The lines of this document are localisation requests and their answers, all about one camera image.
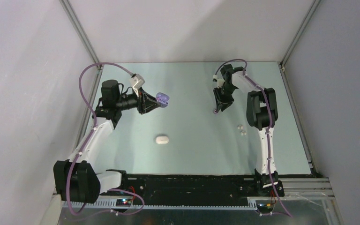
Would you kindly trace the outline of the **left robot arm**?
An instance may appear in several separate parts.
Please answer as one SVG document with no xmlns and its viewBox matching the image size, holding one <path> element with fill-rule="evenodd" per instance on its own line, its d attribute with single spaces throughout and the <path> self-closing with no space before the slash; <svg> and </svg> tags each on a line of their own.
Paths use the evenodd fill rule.
<svg viewBox="0 0 360 225">
<path fill-rule="evenodd" d="M 122 84 L 116 80 L 102 83 L 98 105 L 92 114 L 93 124 L 87 135 L 68 159 L 57 161 L 53 167 L 55 187 L 66 202 L 95 203 L 100 194 L 113 190 L 118 195 L 129 191 L 129 182 L 123 179 L 125 171 L 94 170 L 101 145 L 117 127 L 122 111 L 135 108 L 146 114 L 168 106 L 169 96 L 159 92 L 150 95 L 141 87 L 131 86 L 131 94 L 121 93 Z"/>
</svg>

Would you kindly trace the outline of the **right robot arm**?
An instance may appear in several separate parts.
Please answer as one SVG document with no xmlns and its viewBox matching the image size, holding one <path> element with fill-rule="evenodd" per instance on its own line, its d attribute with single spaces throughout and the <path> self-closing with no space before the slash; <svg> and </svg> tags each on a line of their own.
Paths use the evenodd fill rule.
<svg viewBox="0 0 360 225">
<path fill-rule="evenodd" d="M 222 77 L 213 75 L 213 81 L 217 84 L 213 89 L 216 102 L 213 112 L 217 114 L 231 106 L 235 90 L 241 90 L 247 95 L 246 119 L 249 126 L 257 130 L 261 146 L 255 167 L 254 190 L 260 196 L 269 196 L 279 188 L 273 153 L 273 131 L 278 119 L 276 92 L 248 77 L 246 67 L 223 64 L 217 72 Z"/>
</svg>

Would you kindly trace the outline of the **purple earbud charging case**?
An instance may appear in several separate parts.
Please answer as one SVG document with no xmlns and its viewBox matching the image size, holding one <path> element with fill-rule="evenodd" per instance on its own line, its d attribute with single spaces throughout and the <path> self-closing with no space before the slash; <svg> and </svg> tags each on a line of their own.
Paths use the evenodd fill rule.
<svg viewBox="0 0 360 225">
<path fill-rule="evenodd" d="M 168 101 L 170 97 L 167 94 L 164 94 L 162 92 L 158 92 L 156 94 L 156 100 L 160 104 L 161 108 L 165 108 L 168 106 Z"/>
</svg>

